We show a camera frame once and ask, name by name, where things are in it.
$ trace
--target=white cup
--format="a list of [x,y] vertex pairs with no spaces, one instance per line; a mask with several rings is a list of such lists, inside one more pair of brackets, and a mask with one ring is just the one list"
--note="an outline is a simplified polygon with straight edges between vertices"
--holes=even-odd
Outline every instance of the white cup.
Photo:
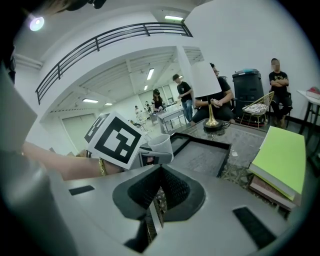
[[154,152],[170,153],[172,155],[171,161],[174,159],[174,151],[172,150],[170,135],[162,134],[148,142],[149,147]]

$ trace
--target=table lamp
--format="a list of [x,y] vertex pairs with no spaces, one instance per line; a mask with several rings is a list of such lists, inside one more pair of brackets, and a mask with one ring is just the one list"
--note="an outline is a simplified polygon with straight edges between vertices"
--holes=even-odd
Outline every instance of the table lamp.
[[194,80],[194,85],[192,87],[194,97],[207,96],[207,101],[209,103],[209,119],[204,120],[203,128],[206,132],[217,131],[222,128],[223,123],[215,119],[210,101],[211,97],[209,96],[221,92],[218,79],[212,70],[210,63],[206,61],[200,61],[193,64],[191,66],[191,72]]

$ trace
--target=black storage cabinet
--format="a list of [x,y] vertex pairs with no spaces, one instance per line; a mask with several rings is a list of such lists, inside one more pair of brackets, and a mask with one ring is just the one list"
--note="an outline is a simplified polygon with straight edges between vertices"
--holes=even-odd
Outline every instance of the black storage cabinet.
[[242,108],[250,105],[264,95],[261,74],[257,69],[244,69],[232,75],[236,98],[235,115],[241,118]]

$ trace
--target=brown book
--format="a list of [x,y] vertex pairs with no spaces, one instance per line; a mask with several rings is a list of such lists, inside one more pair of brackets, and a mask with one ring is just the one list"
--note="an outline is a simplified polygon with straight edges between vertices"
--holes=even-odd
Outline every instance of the brown book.
[[297,205],[300,205],[300,201],[289,200],[273,186],[269,185],[256,175],[254,175],[251,183],[249,184],[249,188],[289,211],[291,211]]

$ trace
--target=blue jeans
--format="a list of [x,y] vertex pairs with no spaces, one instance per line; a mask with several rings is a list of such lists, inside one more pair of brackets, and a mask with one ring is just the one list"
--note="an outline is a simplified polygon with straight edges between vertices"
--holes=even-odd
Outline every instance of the blue jeans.
[[185,102],[182,102],[183,112],[185,118],[188,120],[188,122],[191,122],[192,118],[192,100],[188,99]]

